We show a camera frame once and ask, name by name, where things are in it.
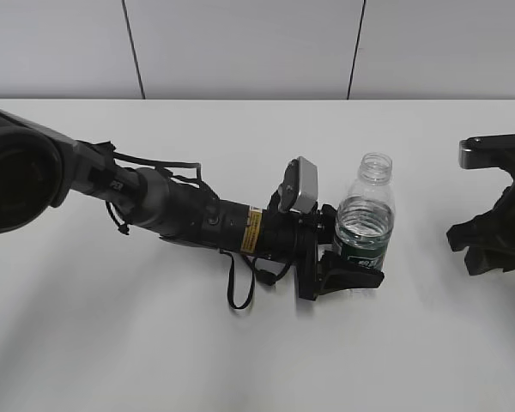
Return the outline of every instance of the white wall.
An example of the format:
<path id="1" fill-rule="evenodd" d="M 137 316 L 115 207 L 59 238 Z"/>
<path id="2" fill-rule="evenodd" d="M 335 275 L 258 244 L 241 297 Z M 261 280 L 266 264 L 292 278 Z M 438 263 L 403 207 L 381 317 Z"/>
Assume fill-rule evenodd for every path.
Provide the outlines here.
<path id="1" fill-rule="evenodd" d="M 515 98 L 515 0 L 125 0 L 151 99 Z M 140 98 L 122 0 L 0 0 L 0 97 Z"/>
<path id="2" fill-rule="evenodd" d="M 345 99 L 362 0 L 128 0 L 147 97 Z"/>
<path id="3" fill-rule="evenodd" d="M 0 0 L 0 97 L 140 96 L 119 0 Z"/>
<path id="4" fill-rule="evenodd" d="M 515 0 L 368 1 L 351 98 L 515 98 Z"/>

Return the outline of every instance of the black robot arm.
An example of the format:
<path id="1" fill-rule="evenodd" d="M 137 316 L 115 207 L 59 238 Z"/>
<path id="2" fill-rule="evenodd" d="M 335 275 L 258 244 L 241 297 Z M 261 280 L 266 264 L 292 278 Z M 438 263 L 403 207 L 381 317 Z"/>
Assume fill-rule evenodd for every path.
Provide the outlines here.
<path id="1" fill-rule="evenodd" d="M 170 169 L 177 167 L 194 168 L 197 176 L 175 175 Z M 382 272 L 344 262 L 328 250 L 318 259 L 319 246 L 332 242 L 336 211 L 327 204 L 318 208 L 317 168 L 305 158 L 290 161 L 267 209 L 260 209 L 220 199 L 203 182 L 198 163 L 120 154 L 109 142 L 76 141 L 0 110 L 0 233 L 29 223 L 47 206 L 58 207 L 69 190 L 104 200 L 121 233 L 133 225 L 168 242 L 240 254 L 267 285 L 294 264 L 303 299 L 377 288 L 384 279 Z M 284 270 L 277 275 L 260 270 L 260 258 L 285 263 Z M 233 276 L 232 267 L 229 303 L 245 307 L 251 294 L 236 306 Z"/>

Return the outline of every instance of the plastic water bottle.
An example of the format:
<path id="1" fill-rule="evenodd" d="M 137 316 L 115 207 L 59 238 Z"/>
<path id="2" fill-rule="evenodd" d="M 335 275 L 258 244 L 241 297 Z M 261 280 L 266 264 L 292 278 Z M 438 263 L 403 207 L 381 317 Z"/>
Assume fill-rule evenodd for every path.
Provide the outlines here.
<path id="1" fill-rule="evenodd" d="M 391 171 L 389 156 L 365 154 L 357 180 L 336 215 L 333 251 L 350 262 L 377 270 L 383 266 L 395 218 Z"/>

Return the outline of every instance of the green label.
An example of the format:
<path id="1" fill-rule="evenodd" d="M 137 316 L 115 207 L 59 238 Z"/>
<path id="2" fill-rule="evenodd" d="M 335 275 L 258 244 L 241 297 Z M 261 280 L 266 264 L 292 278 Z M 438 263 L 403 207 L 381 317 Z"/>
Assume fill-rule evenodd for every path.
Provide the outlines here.
<path id="1" fill-rule="evenodd" d="M 364 266 L 365 268 L 381 270 L 384 265 L 387 245 L 383 245 L 376 249 L 359 249 L 358 247 L 343 243 L 343 241 L 336 235 L 332 242 L 332 251 L 348 262 Z"/>

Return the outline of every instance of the white table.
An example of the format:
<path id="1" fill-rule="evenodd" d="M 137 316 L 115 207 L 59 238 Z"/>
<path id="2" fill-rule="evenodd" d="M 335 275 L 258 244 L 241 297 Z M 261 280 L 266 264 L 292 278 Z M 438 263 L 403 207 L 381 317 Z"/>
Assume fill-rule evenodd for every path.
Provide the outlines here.
<path id="1" fill-rule="evenodd" d="M 116 231 L 102 202 L 0 235 L 2 411 L 515 411 L 515 272 L 471 278 L 445 232 L 510 182 L 458 141 L 515 132 L 515 101 L 53 101 L 0 107 L 119 151 L 201 161 L 264 207 L 288 161 L 337 205 L 361 156 L 394 160 L 395 232 L 373 294 L 297 301 L 292 276 L 227 306 L 229 259 Z M 237 298 L 249 282 L 239 264 Z"/>

